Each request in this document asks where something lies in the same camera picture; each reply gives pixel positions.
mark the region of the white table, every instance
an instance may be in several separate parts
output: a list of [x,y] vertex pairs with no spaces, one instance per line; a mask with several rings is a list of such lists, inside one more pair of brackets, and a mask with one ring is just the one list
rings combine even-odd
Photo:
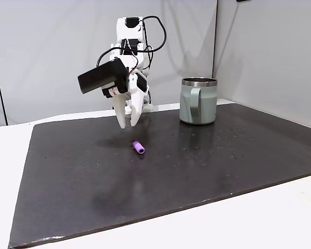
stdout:
[[[230,101],[218,100],[218,104]],[[179,104],[156,110],[178,109]],[[0,249],[7,248],[23,167],[37,123],[114,116],[113,110],[60,115],[0,127]],[[39,249],[311,248],[311,176],[242,196]]]

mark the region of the mug handle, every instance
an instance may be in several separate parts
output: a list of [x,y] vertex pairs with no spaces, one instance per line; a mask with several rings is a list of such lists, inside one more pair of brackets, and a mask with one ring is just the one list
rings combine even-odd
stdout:
[[190,112],[191,117],[199,117],[201,113],[201,105],[200,99],[201,97],[201,89],[200,88],[192,88],[190,92]]

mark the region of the dark table mat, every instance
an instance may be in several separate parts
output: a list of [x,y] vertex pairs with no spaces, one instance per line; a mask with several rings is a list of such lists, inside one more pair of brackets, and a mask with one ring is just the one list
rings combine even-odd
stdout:
[[[34,127],[9,247],[82,236],[311,175],[311,129],[238,104],[215,123],[178,110]],[[146,153],[138,155],[132,141]]]

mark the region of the small purple object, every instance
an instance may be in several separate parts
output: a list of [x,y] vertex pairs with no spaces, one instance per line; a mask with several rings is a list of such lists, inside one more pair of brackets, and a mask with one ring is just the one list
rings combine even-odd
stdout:
[[135,150],[137,151],[138,154],[144,154],[145,153],[145,149],[144,147],[139,143],[139,141],[135,141],[133,143],[133,146],[135,148]]

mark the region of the stainless steel rim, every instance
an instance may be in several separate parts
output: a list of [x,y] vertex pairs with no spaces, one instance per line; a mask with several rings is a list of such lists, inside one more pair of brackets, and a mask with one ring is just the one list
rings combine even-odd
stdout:
[[214,87],[218,84],[216,79],[204,77],[191,77],[182,80],[182,85],[189,87]]

